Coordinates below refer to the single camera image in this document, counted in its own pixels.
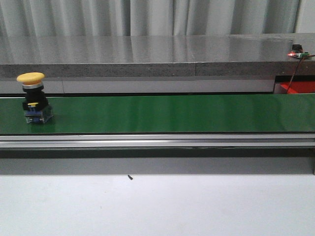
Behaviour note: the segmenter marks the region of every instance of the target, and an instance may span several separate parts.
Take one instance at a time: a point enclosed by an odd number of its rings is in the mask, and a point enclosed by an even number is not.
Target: aluminum rail
[[[315,133],[0,136],[0,148],[315,147]]]

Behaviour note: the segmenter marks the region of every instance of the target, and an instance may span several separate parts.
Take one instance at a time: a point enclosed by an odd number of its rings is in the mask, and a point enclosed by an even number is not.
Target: granite countertop
[[[0,77],[290,75],[292,44],[315,54],[315,33],[225,36],[0,37]],[[300,75],[315,74],[315,59]]]

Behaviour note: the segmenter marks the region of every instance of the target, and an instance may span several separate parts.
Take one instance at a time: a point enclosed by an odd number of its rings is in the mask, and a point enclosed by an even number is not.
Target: white curtain
[[[292,33],[299,0],[0,0],[0,36]]]

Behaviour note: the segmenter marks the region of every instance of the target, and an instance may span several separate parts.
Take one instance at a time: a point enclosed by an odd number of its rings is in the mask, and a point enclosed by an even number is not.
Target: yellow button cap
[[[35,85],[40,83],[43,78],[45,78],[43,73],[31,72],[19,75],[16,80],[23,82],[24,85]]]

